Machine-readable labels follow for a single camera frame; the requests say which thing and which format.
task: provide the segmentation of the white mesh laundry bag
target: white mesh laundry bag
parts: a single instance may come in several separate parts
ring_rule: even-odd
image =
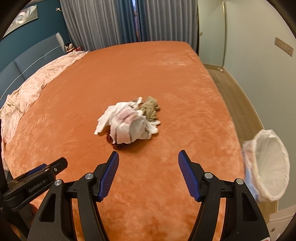
[[[288,152],[273,130],[259,131],[242,147],[245,182],[259,202],[280,199],[289,182]]]

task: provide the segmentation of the white cloth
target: white cloth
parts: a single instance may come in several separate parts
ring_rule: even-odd
[[[160,121],[149,122],[143,111],[139,110],[140,103],[141,97],[134,102],[119,102],[109,106],[98,119],[94,134],[97,135],[110,125],[113,144],[129,144],[137,139],[150,139],[152,134],[158,133],[156,125],[159,125]]]

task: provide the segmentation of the gray curtain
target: gray curtain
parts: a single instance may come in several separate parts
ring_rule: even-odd
[[[93,51],[137,41],[130,0],[60,0],[60,2],[74,46]]]
[[[197,0],[137,0],[142,41],[184,41],[197,51]]]

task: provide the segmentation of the wall outlet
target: wall outlet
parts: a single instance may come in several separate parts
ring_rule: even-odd
[[[283,51],[285,51],[290,56],[293,56],[294,49],[290,45],[285,43],[284,41],[282,41],[282,40],[280,40],[279,38],[276,37],[276,40],[275,40],[274,44],[276,46],[278,46],[279,48],[281,48]]]

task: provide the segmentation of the upholstered headboard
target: upholstered headboard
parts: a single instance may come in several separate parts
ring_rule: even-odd
[[[0,108],[7,95],[19,88],[42,66],[65,54],[64,41],[59,33],[35,44],[0,73]]]

